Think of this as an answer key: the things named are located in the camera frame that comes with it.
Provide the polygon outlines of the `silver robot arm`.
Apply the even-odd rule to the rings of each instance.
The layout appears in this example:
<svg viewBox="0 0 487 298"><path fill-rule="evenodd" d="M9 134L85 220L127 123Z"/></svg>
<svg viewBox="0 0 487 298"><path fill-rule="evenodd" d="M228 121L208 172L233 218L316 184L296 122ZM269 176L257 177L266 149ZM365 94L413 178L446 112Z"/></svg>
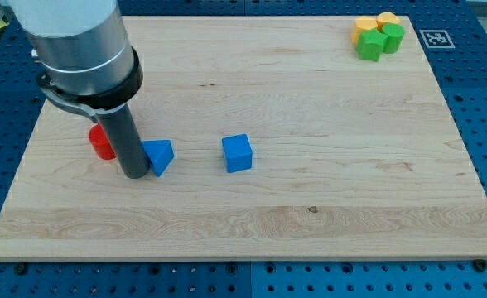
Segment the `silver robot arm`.
<svg viewBox="0 0 487 298"><path fill-rule="evenodd" d="M43 67L36 81L67 113L99 123L126 177L149 171L128 107L143 72L116 0L6 0Z"/></svg>

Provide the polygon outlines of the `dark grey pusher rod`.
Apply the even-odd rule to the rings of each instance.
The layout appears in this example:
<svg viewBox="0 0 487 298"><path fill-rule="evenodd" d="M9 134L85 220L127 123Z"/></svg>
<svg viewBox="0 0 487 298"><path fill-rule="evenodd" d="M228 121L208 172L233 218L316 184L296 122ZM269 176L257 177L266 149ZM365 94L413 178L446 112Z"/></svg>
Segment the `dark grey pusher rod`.
<svg viewBox="0 0 487 298"><path fill-rule="evenodd" d="M150 170L150 162L128 105L125 103L109 110L98 109L95 116L125 176L130 179L144 177Z"/></svg>

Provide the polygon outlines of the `black flange with metal bracket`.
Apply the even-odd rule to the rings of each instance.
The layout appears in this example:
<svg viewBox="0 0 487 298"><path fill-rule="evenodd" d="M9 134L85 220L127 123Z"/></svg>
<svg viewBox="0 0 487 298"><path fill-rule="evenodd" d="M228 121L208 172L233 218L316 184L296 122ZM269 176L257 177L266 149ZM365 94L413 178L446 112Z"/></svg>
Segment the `black flange with metal bracket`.
<svg viewBox="0 0 487 298"><path fill-rule="evenodd" d="M46 72L36 77L36 82L48 101L67 113L81 115L96 123L99 114L114 113L122 108L141 88L143 72L137 51L133 51L133 68L126 79L117 86L99 94L74 95L55 85Z"/></svg>

